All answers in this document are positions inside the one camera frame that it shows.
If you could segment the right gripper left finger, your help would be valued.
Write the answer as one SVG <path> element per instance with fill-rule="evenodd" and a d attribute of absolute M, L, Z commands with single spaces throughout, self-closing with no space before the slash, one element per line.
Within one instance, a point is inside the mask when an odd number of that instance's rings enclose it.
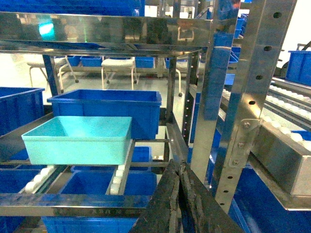
<path fill-rule="evenodd" d="M 131 228 L 131 233 L 174 233 L 178 229 L 179 176 L 169 161 L 147 207 Z"/>

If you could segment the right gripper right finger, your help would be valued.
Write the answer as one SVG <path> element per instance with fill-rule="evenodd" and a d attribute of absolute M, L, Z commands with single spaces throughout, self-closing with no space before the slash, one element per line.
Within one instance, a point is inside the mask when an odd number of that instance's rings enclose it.
<path fill-rule="evenodd" d="M 185 233 L 242 233 L 185 162 L 178 170 L 179 208 Z"/>

